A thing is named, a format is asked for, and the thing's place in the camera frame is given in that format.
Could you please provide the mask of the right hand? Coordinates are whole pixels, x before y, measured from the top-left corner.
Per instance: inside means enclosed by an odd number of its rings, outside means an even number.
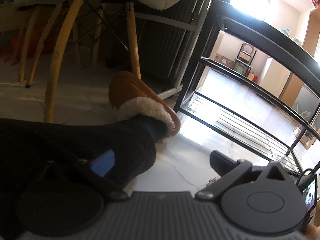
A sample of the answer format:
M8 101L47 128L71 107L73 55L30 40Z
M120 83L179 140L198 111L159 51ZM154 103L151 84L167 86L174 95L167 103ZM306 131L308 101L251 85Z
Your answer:
M309 240L318 240L320 239L320 227L316 227L312 224L308 224L306 227L304 236Z

